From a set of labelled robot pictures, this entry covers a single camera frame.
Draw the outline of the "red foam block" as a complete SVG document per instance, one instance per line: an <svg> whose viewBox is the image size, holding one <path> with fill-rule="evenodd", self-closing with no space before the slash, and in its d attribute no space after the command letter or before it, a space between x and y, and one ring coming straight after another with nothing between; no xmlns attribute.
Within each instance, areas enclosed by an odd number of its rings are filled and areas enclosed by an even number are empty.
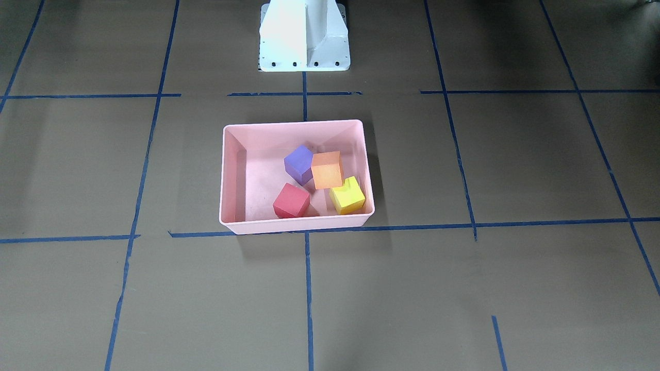
<svg viewBox="0 0 660 371"><path fill-rule="evenodd" d="M290 183L285 183L273 202L274 213L278 218L302 217L310 204L310 194Z"/></svg>

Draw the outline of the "yellow foam block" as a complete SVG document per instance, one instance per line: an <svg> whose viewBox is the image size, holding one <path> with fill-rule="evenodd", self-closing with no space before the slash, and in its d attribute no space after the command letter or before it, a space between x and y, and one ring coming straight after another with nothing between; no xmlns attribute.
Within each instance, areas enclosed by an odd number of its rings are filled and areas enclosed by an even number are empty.
<svg viewBox="0 0 660 371"><path fill-rule="evenodd" d="M351 214L361 210L366 197L355 176L344 179L340 187L330 188L328 194L338 214Z"/></svg>

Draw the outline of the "purple foam block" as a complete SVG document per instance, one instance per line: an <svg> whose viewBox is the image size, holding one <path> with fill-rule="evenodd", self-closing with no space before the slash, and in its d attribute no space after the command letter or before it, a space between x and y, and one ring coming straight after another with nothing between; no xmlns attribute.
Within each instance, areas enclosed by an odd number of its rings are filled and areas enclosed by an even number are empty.
<svg viewBox="0 0 660 371"><path fill-rule="evenodd" d="M313 177L311 169L313 156L307 146L300 145L284 157L285 171L301 186L305 186Z"/></svg>

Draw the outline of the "orange foam block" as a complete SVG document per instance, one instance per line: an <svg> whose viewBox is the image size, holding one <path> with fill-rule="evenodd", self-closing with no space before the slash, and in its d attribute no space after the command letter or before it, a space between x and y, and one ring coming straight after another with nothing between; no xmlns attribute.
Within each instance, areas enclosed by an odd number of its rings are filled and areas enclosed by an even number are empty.
<svg viewBox="0 0 660 371"><path fill-rule="evenodd" d="M343 186L344 172L339 151L313 154L311 171L316 190Z"/></svg>

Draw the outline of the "pink plastic bin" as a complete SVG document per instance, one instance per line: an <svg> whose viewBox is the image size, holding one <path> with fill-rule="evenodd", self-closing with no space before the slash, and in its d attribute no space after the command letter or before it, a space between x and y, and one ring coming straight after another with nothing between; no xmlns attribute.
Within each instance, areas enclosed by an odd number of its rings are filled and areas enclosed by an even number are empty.
<svg viewBox="0 0 660 371"><path fill-rule="evenodd" d="M285 171L299 146L313 153L339 151L345 178L354 177L365 204L339 214L329 190L301 186ZM262 234L362 226L375 211L360 120L227 125L222 132L219 221L235 234Z"/></svg>

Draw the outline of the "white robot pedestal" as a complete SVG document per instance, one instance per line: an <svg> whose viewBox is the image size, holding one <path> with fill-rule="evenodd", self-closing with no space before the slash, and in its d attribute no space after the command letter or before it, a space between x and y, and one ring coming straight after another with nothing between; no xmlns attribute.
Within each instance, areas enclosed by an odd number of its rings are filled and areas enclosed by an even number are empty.
<svg viewBox="0 0 660 371"><path fill-rule="evenodd" d="M270 1L261 6L263 72L348 71L347 11L337 1Z"/></svg>

